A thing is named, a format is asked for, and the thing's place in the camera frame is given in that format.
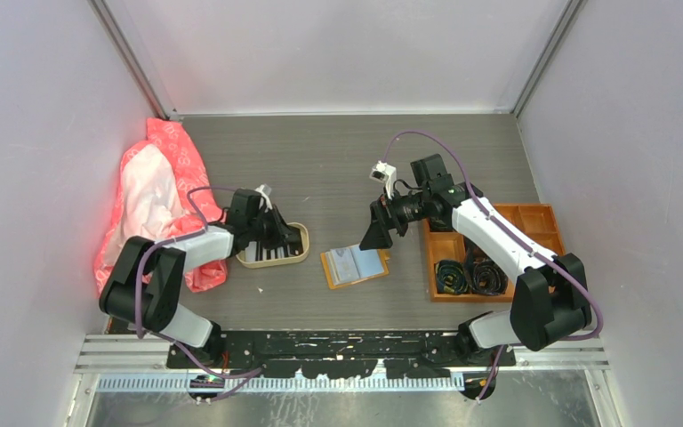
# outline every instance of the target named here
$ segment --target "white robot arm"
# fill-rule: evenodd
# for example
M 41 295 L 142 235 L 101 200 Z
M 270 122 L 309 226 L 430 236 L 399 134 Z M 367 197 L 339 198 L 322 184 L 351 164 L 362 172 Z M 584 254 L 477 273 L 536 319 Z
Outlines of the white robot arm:
M 209 223 L 196 237 L 175 240 L 155 250 L 149 239 L 129 238 L 100 295 L 101 311 L 135 322 L 137 272 L 143 255 L 150 250 L 143 266 L 149 282 L 141 291 L 141 326 L 219 357 L 223 350 L 221 327 L 179 304 L 183 275 L 208 262 L 234 256 L 250 242 L 260 242 L 269 250 L 283 247 L 286 254 L 301 253 L 300 231 L 286 224 L 265 189 L 236 190 L 226 221 Z
M 576 256 L 557 256 L 538 245 L 496 212 L 479 189 L 472 187 L 473 197 L 464 183 L 454 184 L 441 156 L 426 157 L 411 166 L 419 191 L 406 196 L 387 185 L 391 176 L 396 177 L 396 168 L 381 163 L 374 167 L 371 178 L 384 183 L 386 194 L 370 206 L 371 224 L 360 249 L 391 247 L 389 230 L 404 236 L 409 222 L 425 218 L 479 246 L 514 282 L 515 294 L 511 310 L 486 313 L 459 325 L 457 337 L 466 351 L 518 342 L 540 350 L 591 323 L 590 303 L 539 259 L 553 260 L 555 267 L 585 287 L 583 263 Z

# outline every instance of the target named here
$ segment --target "gray table surface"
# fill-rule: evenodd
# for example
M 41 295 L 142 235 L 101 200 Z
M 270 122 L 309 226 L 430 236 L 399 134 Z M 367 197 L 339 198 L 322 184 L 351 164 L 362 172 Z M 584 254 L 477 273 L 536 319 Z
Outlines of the gray table surface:
M 390 249 L 390 274 L 339 290 L 328 289 L 320 254 L 359 243 L 368 206 L 381 186 L 368 178 L 391 136 L 404 129 L 438 135 L 462 158 L 470 179 L 495 203 L 538 202 L 533 178 L 510 115 L 185 117 L 185 129 L 205 161 L 213 185 L 255 188 L 268 183 L 288 222 L 309 230 L 304 262 L 249 270 L 229 261 L 223 285 L 181 302 L 227 329 L 454 329 L 464 320 L 508 304 L 431 302 L 420 226 Z M 441 153 L 433 142 L 403 136 L 389 163 L 414 182 L 409 163 Z M 229 205 L 229 194 L 216 194 Z

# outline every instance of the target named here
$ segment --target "black cable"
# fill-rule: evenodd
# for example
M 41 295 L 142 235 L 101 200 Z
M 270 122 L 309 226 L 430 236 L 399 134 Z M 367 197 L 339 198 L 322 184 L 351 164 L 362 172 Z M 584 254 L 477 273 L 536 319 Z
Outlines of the black cable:
M 475 260 L 476 246 L 468 238 L 464 238 L 464 249 L 467 253 L 464 260 L 467 287 L 472 294 L 497 296 L 506 293 L 509 280 L 493 260 Z
M 228 211 L 229 211 L 229 207 L 228 207 L 228 206 L 222 208 L 222 209 L 221 209 L 221 215 L 219 215 L 219 219 L 216 220 L 216 221 L 208 222 L 208 225 L 225 225 L 225 224 L 224 224 L 223 222 L 221 222 L 221 221 L 224 219 L 224 217 L 226 217 L 226 213 L 227 213 Z
M 439 294 L 467 294 L 470 287 L 461 262 L 441 260 L 436 263 L 436 289 Z
M 402 180 L 402 179 L 398 179 L 398 180 L 394 181 L 394 190 L 397 189 L 397 182 L 401 182 L 402 185 L 404 185 L 410 191 L 416 191 L 416 190 L 422 189 L 421 187 L 410 187 L 410 184 L 408 184 L 407 181 Z

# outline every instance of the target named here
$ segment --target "wooden organizer box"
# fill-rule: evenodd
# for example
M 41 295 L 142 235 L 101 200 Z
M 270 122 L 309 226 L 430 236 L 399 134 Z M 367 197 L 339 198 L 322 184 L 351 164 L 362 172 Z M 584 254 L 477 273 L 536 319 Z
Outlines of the wooden organizer box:
M 561 234 L 558 232 L 556 217 L 550 205 L 540 204 L 496 204 L 496 211 L 507 221 L 539 245 L 549 248 L 556 254 L 565 254 Z M 430 231 L 427 220 L 422 221 L 425 251 L 428 254 L 428 288 L 433 302 L 511 302 L 514 297 L 514 283 L 509 281 L 507 292 L 498 296 L 478 294 L 450 295 L 439 294 L 436 288 L 435 266 L 441 260 L 464 261 L 464 236 L 454 231 Z

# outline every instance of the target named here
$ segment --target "pink cloth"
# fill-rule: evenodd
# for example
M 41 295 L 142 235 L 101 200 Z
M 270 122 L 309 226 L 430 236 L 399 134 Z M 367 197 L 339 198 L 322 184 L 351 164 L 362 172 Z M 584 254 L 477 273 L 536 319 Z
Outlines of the pink cloth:
M 92 267 L 98 295 L 106 285 L 124 243 L 131 236 L 160 240 L 203 227 L 187 192 L 210 185 L 203 159 L 179 123 L 149 118 L 148 138 L 128 149 L 120 167 L 111 224 Z M 208 221 L 221 216 L 211 191 L 193 193 Z M 200 292 L 226 280 L 224 261 L 209 262 L 185 274 L 187 287 Z

